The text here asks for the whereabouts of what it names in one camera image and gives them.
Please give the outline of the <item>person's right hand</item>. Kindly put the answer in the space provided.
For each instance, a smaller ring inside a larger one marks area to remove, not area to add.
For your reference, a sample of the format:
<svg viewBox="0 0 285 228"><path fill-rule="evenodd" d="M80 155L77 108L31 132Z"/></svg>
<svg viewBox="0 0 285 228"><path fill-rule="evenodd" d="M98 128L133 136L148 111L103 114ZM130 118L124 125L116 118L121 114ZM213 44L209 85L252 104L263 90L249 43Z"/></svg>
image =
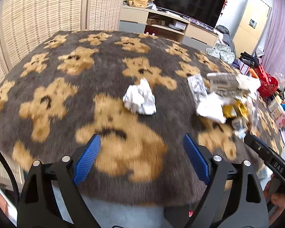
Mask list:
<svg viewBox="0 0 285 228"><path fill-rule="evenodd" d="M271 186L272 179L274 177L274 174L271 175L271 180L267 182L265 189L263 191L265 198L268 197L268 191ZM276 205L278 208L276 211L272 214L269 215L269 224L272 225L275 220L278 219L278 217L281 215L281 213L285 209L285 194L279 194L279 193L274 193L271 195L271 202Z"/></svg>

